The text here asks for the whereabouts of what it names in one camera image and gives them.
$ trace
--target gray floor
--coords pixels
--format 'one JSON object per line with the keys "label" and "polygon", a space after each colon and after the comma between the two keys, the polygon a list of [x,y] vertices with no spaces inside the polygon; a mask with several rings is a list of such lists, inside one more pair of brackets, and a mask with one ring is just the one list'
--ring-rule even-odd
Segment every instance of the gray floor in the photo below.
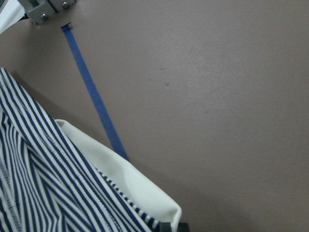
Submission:
{"label": "gray floor", "polygon": [[309,228],[309,1],[80,0],[0,35],[0,66],[109,146],[72,32],[132,163],[193,232]]}

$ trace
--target metal bracket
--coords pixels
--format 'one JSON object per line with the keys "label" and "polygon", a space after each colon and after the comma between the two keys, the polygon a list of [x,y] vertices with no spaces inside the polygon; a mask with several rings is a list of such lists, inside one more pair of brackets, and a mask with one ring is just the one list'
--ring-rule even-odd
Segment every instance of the metal bracket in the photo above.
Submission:
{"label": "metal bracket", "polygon": [[68,9],[76,0],[18,0],[26,14],[41,24],[60,11]]}

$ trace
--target bolt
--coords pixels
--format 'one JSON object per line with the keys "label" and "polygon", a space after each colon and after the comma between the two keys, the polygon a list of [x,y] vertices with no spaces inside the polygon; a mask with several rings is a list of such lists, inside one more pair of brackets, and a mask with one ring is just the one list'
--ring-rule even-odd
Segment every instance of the bolt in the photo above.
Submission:
{"label": "bolt", "polygon": [[70,7],[70,3],[68,1],[63,1],[61,4],[63,9],[68,9]]}
{"label": "bolt", "polygon": [[41,14],[41,19],[42,19],[43,21],[46,21],[48,18],[49,18],[49,16],[48,16],[47,13],[42,13],[42,14]]}

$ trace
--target blue tape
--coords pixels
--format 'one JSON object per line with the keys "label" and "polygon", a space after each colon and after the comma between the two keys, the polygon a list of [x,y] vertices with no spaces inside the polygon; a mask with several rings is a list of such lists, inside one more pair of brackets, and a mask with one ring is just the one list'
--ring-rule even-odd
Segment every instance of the blue tape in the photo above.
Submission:
{"label": "blue tape", "polygon": [[122,143],[117,135],[117,132],[115,130],[115,127],[112,124],[111,118],[108,115],[108,112],[105,108],[105,105],[98,93],[98,90],[93,83],[93,80],[91,78],[91,75],[88,71],[88,68],[85,64],[85,61],[83,59],[83,56],[77,46],[76,40],[71,32],[71,29],[69,27],[69,23],[61,27],[63,33],[65,34],[67,41],[69,43],[70,49],[72,51],[72,54],[74,56],[76,65],[79,69],[80,74],[83,77],[84,83],[87,87],[88,93],[92,99],[93,104],[95,105],[95,108],[97,110],[98,116],[103,124],[103,127],[106,131],[107,137],[109,138],[113,150],[118,153],[120,156],[125,158],[129,161],[128,156],[126,155],[126,151],[124,147],[122,146]]}

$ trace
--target blue and white striped shirt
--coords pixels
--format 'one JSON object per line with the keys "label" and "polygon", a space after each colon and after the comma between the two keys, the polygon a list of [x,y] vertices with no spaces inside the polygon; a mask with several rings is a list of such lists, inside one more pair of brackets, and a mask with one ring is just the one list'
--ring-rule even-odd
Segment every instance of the blue and white striped shirt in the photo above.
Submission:
{"label": "blue and white striped shirt", "polygon": [[159,230],[4,69],[0,188],[0,231]]}

